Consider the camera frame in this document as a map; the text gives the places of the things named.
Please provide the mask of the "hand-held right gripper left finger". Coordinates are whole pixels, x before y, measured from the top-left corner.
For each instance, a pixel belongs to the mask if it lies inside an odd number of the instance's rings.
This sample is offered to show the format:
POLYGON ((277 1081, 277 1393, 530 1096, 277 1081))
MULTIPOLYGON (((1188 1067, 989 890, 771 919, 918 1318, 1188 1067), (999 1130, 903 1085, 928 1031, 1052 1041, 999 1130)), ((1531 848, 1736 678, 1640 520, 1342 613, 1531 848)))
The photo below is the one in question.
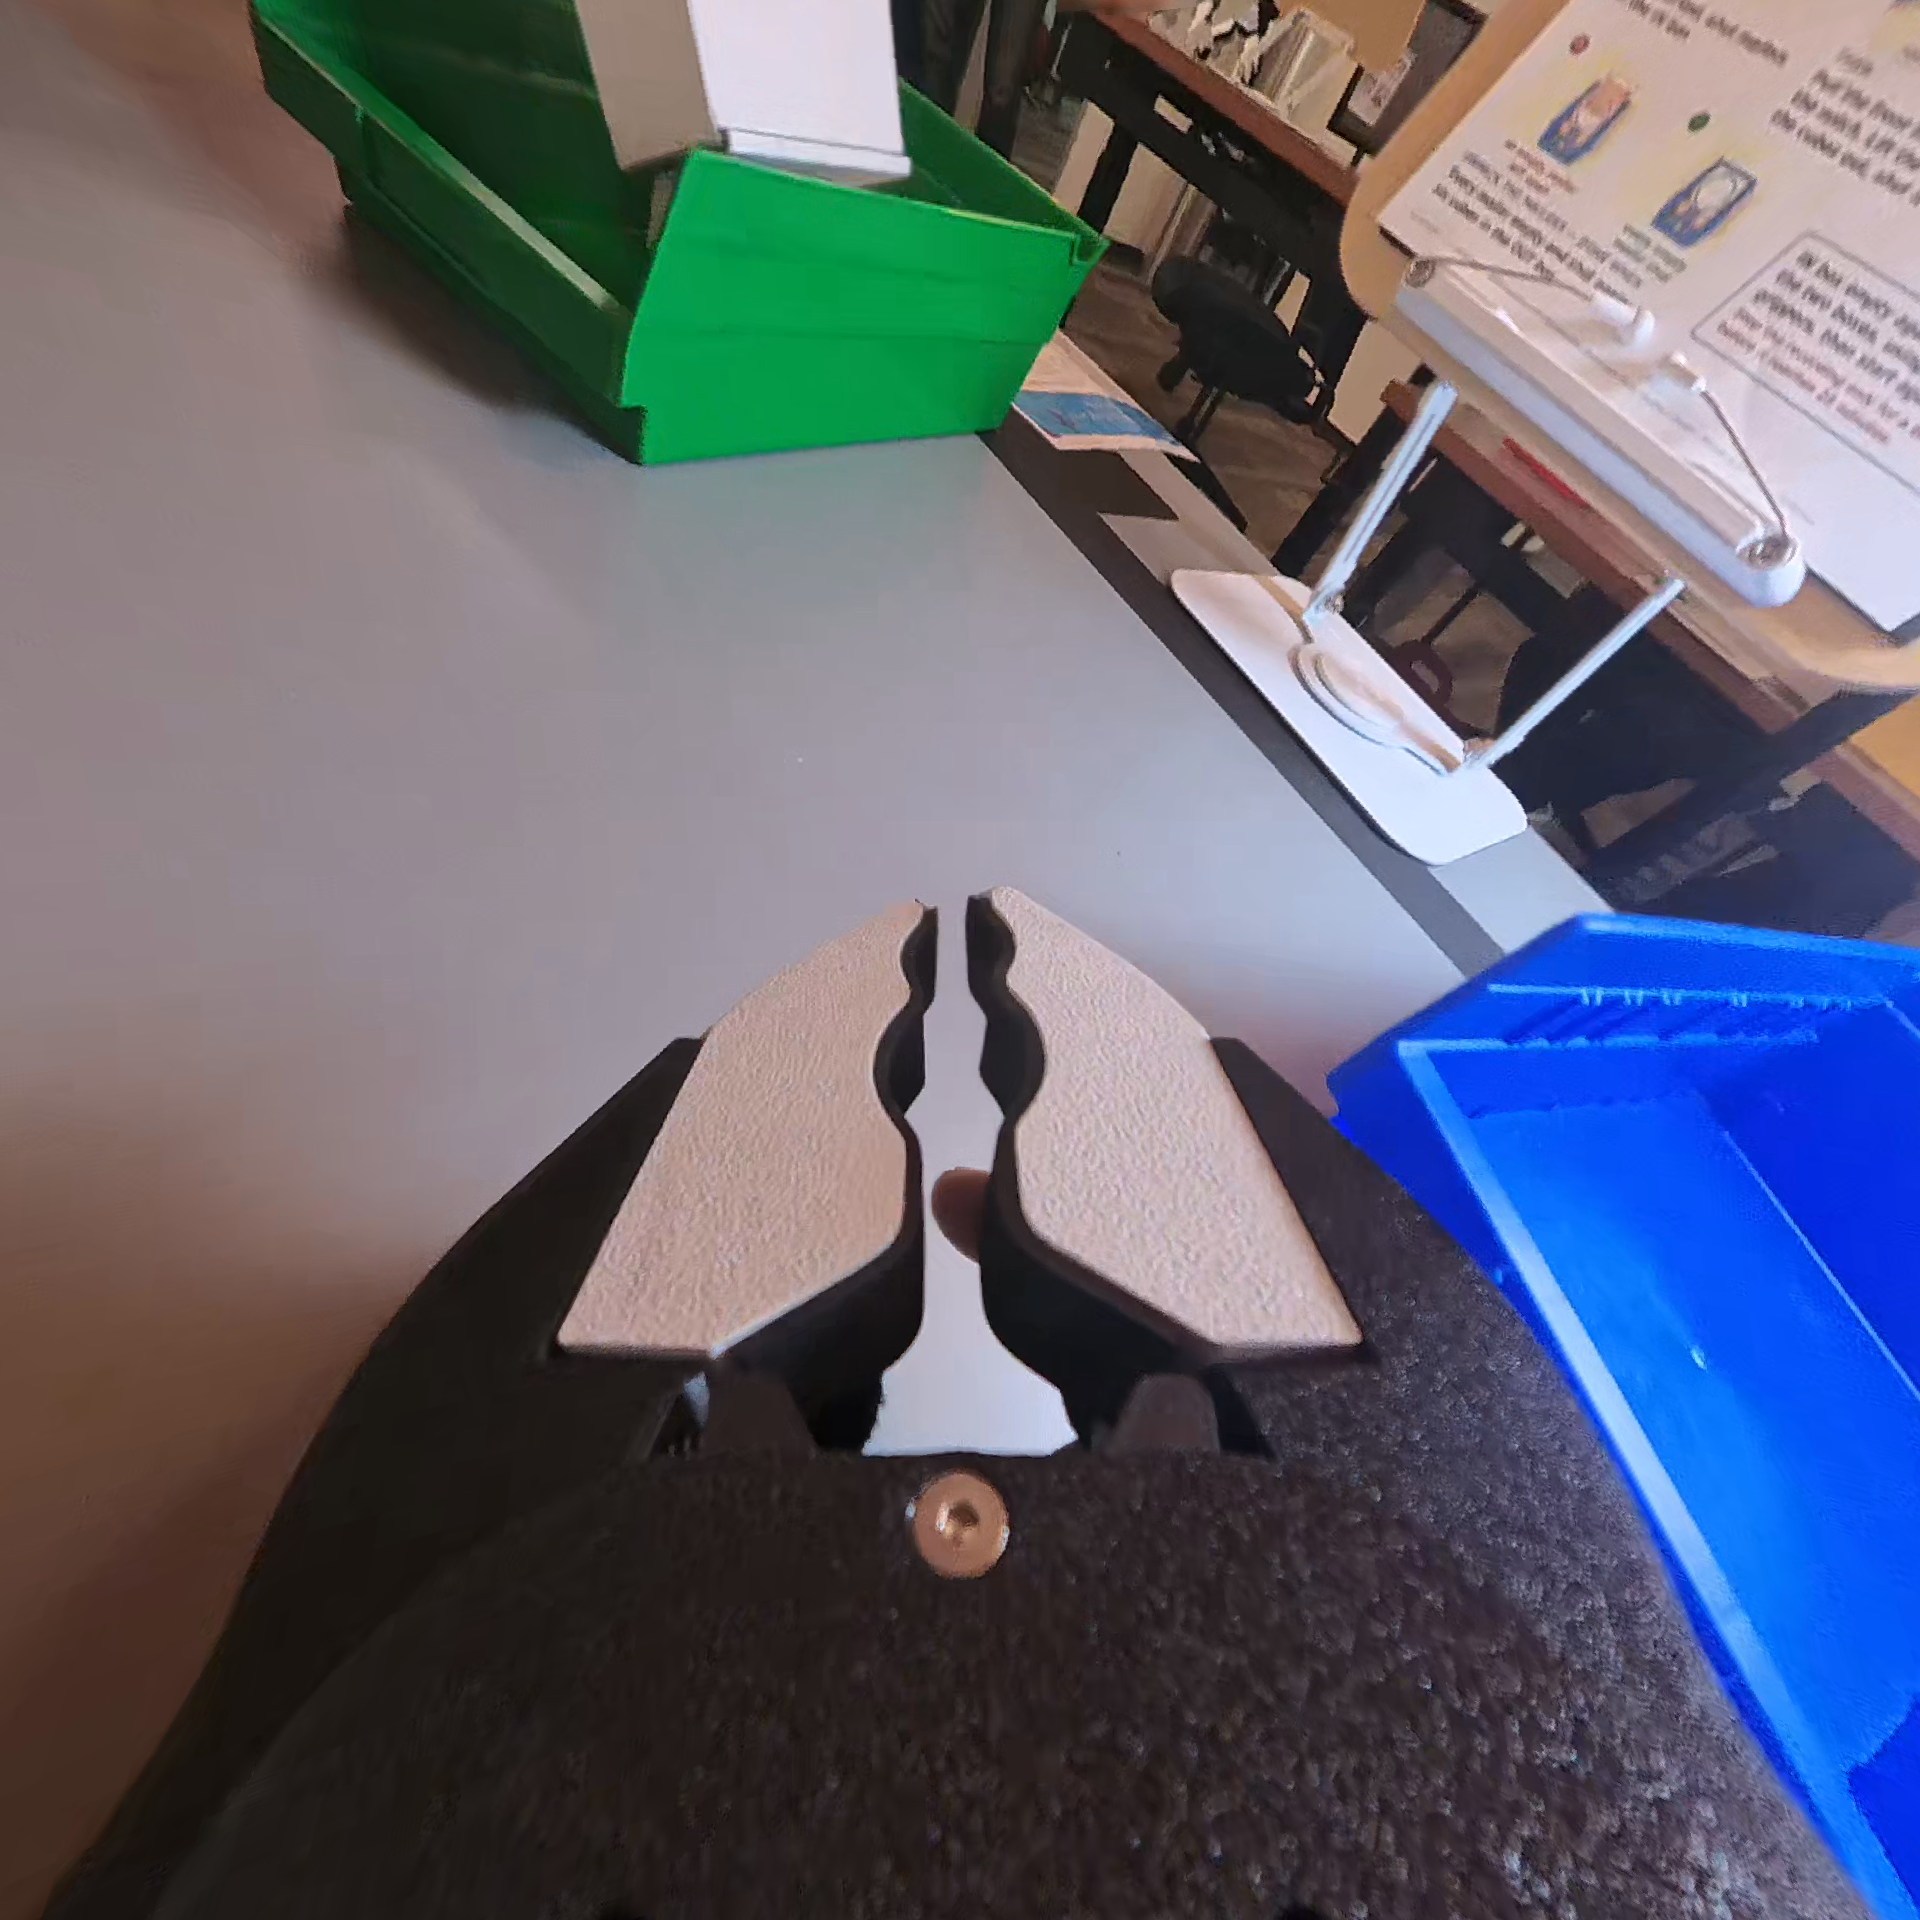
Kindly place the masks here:
POLYGON ((866 916, 710 1018, 560 1318, 585 1358, 746 1358, 903 1225, 878 1041, 918 1008, 921 895, 866 916))

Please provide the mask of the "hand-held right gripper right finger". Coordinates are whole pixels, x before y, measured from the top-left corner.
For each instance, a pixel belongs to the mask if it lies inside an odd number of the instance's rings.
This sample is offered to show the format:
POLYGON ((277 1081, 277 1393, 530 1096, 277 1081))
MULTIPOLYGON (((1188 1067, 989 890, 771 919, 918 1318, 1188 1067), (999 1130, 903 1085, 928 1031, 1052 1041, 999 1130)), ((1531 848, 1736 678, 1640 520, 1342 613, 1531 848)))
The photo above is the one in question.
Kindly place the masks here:
POLYGON ((1248 1366, 1360 1350, 1212 1031, 1024 890, 966 908, 999 1187, 989 1327, 1030 1366, 1248 1366))

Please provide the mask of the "blue plastic bin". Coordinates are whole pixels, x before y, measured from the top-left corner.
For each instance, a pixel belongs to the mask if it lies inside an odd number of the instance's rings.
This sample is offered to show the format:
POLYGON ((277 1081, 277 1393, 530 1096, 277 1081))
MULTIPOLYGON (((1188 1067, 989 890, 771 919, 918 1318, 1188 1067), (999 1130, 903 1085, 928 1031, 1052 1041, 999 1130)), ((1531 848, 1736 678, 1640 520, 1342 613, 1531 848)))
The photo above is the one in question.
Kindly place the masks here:
POLYGON ((1575 916, 1329 1075, 1531 1318, 1751 1728, 1920 1910, 1920 953, 1575 916))

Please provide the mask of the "green plastic bin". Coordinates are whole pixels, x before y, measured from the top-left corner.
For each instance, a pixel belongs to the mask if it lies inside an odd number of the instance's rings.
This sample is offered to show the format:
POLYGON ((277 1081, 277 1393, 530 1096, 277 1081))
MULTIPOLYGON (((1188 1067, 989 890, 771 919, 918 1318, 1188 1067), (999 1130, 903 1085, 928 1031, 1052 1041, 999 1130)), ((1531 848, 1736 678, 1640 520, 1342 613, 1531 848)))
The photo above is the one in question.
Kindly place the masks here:
POLYGON ((511 341, 630 458, 978 436, 1101 235, 895 82, 918 172, 719 152, 630 172, 578 0, 259 0, 347 214, 511 341))

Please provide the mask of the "white cardboard box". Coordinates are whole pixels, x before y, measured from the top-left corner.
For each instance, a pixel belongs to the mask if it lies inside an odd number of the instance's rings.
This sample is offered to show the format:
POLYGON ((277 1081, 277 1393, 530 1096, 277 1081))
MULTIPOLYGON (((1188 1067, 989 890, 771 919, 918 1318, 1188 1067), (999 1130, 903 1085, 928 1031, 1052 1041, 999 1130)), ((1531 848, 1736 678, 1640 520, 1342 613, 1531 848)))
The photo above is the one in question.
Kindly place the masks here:
POLYGON ((794 135, 903 152, 894 0, 578 0, 630 172, 794 135))

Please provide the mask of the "blue printed card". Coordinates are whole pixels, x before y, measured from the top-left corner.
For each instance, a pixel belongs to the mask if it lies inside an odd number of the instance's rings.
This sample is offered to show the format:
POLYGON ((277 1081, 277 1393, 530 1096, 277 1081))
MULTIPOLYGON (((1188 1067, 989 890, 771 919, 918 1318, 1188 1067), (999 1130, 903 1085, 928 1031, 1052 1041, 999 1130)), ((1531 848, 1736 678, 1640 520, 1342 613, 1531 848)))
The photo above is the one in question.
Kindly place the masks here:
POLYGON ((1136 393, 1123 393, 1064 333, 1040 346, 1017 420, 1052 454, 1172 454, 1196 458, 1136 393))

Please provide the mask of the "black office chair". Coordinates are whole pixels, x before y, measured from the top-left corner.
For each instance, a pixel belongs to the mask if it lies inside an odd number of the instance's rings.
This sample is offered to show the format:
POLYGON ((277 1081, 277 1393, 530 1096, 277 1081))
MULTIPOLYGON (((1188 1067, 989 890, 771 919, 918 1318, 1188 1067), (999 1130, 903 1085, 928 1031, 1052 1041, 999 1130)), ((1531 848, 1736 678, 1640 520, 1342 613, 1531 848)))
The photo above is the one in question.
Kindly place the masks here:
POLYGON ((1315 420, 1329 367, 1305 356, 1305 341, 1237 270, 1203 266, 1203 259, 1172 259, 1151 270, 1151 311, 1181 333, 1151 389, 1172 393, 1181 377, 1196 377, 1196 400, 1172 430, 1181 448, 1203 448, 1203 430, 1224 393, 1265 400, 1293 430, 1315 420))

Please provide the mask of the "dark wooden table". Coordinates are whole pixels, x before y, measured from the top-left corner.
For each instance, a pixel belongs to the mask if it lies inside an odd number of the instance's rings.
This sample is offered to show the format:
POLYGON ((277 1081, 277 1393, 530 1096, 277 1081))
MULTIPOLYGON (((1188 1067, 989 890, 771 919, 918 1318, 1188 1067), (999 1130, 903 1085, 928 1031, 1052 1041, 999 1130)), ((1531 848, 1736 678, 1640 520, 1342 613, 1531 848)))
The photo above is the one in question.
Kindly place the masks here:
POLYGON ((1188 193, 1203 193, 1224 219, 1268 235, 1293 270, 1333 283, 1342 208, 1360 193, 1309 135, 1265 108, 1248 82, 1196 70, 1151 25, 1085 10, 1064 30, 1064 88, 1085 100, 1110 135, 1077 193, 1077 219, 1101 228, 1123 185, 1160 159, 1188 193))

